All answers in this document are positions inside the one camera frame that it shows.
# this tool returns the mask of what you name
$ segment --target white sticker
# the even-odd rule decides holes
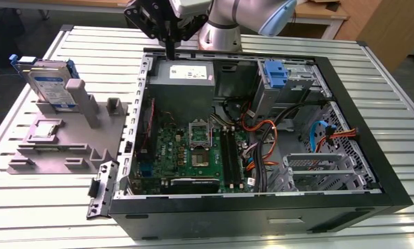
[[[250,185],[250,186],[254,186],[254,184],[255,184],[254,178],[249,177],[247,180],[246,180],[246,184]]]
[[[34,77],[44,98],[56,108],[73,108],[76,102],[65,90],[65,82],[60,77]]]
[[[170,66],[170,79],[206,79],[206,66]]]
[[[246,111],[246,114],[251,117],[251,118],[254,118],[254,112],[249,109],[247,111]]]

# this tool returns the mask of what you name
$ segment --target power supply label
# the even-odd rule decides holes
[[[170,66],[170,79],[206,79],[206,66]]]

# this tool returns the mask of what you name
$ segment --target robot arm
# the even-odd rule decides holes
[[[131,0],[126,18],[166,49],[199,32],[199,49],[238,51],[242,25],[265,36],[275,36],[294,13],[297,0]]]
[[[123,15],[131,23],[150,39],[157,39],[159,45],[165,47],[169,60],[174,60],[174,48],[179,46],[181,40],[187,40],[207,20],[209,0],[194,1],[198,3],[195,7],[203,10],[201,13],[191,12],[191,16],[186,14],[186,11],[193,10],[191,8],[177,8],[174,3],[179,1],[133,0],[123,10]]]

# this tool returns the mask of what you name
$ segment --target metal table surface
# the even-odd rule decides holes
[[[97,101],[135,94],[143,47],[138,30],[74,26],[61,31],[45,59],[72,58]],[[195,37],[182,48],[195,49]],[[414,201],[414,104],[367,48],[351,41],[242,36],[246,52],[327,57]],[[414,248],[414,206],[337,233],[201,240],[133,241],[112,219],[85,220],[92,175],[9,175],[16,145],[37,107],[28,85],[0,126],[0,247],[82,248]]]

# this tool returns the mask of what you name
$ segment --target blue label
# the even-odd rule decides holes
[[[52,82],[62,82],[62,78],[58,77],[34,77],[37,81],[52,81]]]
[[[54,106],[57,108],[73,108],[76,105],[53,104],[52,106]]]
[[[78,79],[80,75],[78,75],[78,73],[76,71],[74,62],[72,60],[66,61],[66,69],[69,71],[69,74],[70,74],[72,78],[73,79]]]

